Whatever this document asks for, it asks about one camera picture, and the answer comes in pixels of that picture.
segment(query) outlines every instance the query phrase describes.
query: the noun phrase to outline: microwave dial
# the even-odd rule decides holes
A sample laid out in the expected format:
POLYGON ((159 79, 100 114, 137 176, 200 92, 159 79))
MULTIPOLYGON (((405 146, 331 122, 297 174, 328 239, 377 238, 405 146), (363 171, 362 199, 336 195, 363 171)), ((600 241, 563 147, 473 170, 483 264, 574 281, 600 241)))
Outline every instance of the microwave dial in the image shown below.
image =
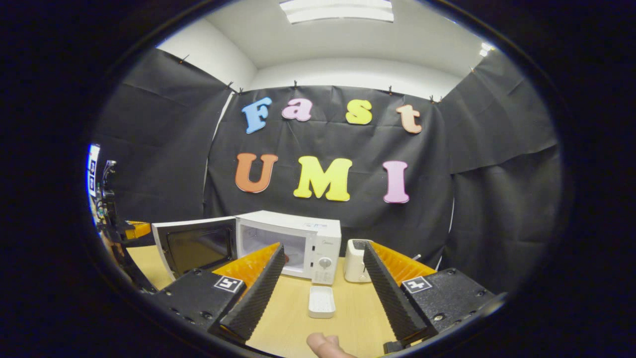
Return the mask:
POLYGON ((331 259, 323 257, 322 259, 318 260, 318 265, 320 265, 322 268, 328 268, 329 266, 331 266, 331 259))

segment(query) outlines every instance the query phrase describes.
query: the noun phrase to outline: table surface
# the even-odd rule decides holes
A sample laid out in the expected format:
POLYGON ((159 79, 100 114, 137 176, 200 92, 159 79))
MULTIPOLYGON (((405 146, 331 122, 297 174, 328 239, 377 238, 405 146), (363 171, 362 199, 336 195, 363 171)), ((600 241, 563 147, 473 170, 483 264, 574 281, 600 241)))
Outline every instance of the table surface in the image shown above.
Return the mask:
MULTIPOLYGON (((172 282, 156 246, 129 248, 128 252, 157 289, 172 282)), ((382 345, 395 340, 389 320, 371 283, 345 280, 344 260, 338 259, 331 286, 336 303, 333 317, 310 318, 311 281, 281 275, 247 345, 283 357, 315 357, 305 340, 310 333, 322 332, 325 336, 337 335, 340 346, 358 358, 383 355, 382 345)))

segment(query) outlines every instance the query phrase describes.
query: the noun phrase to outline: microwave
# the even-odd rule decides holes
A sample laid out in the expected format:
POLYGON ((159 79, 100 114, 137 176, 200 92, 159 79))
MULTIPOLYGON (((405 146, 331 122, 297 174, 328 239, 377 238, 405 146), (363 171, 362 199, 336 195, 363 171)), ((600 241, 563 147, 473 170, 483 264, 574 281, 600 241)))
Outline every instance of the microwave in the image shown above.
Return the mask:
POLYGON ((340 253, 340 221, 256 211, 234 217, 151 225, 155 243, 174 281, 193 268, 213 270, 280 242, 283 275, 333 284, 340 253))

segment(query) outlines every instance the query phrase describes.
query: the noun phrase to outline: white soap dish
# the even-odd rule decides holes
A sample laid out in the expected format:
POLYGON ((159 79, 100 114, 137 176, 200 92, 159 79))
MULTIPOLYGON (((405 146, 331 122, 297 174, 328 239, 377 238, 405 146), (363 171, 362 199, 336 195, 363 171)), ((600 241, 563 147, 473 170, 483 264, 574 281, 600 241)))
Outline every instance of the white soap dish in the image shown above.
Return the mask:
POLYGON ((309 289, 309 317, 329 319, 336 311, 333 290, 327 286, 313 286, 309 289))

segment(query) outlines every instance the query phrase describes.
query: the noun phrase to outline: ceiling light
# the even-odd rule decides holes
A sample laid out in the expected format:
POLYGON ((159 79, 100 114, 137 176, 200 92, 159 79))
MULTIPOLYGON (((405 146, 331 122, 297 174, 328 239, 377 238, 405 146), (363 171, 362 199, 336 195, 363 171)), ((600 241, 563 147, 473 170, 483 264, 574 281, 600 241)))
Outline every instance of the ceiling light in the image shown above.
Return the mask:
POLYGON ((393 22, 393 10, 388 0, 290 0, 279 5, 292 24, 324 18, 393 22))

